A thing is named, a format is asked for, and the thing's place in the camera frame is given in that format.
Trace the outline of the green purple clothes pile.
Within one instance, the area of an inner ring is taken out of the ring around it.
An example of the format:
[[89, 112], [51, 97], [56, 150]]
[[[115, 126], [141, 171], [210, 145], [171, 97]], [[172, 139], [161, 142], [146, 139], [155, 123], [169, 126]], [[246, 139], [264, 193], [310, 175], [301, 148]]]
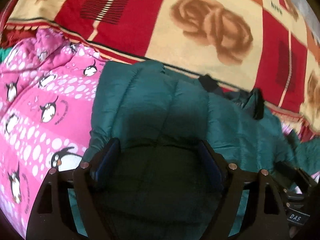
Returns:
[[2, 63], [6, 59], [11, 50], [12, 48], [0, 48], [0, 63]]

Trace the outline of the red cream rose blanket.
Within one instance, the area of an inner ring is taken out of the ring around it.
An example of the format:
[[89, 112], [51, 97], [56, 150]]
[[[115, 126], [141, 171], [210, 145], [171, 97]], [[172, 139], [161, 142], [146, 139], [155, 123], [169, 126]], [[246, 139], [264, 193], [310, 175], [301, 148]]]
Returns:
[[9, 0], [1, 10], [2, 40], [48, 27], [109, 59], [260, 88], [303, 140], [319, 135], [319, 22], [306, 0]]

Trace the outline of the pink penguin quilt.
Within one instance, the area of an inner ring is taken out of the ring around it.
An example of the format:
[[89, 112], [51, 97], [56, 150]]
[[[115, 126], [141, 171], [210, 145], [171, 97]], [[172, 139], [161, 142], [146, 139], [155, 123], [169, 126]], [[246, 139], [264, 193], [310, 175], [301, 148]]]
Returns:
[[1, 63], [1, 210], [22, 237], [51, 168], [76, 168], [88, 148], [105, 60], [93, 48], [41, 29]]

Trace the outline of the teal quilted puffer jacket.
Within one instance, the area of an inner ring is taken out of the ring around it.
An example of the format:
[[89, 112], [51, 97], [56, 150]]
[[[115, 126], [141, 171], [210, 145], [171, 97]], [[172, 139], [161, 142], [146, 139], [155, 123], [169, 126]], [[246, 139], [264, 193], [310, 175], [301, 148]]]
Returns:
[[215, 214], [222, 176], [200, 150], [206, 141], [242, 170], [280, 175], [282, 161], [319, 170], [319, 139], [285, 136], [258, 91], [213, 93], [155, 61], [108, 62], [91, 116], [90, 161], [117, 138], [93, 197], [116, 239], [199, 239]]

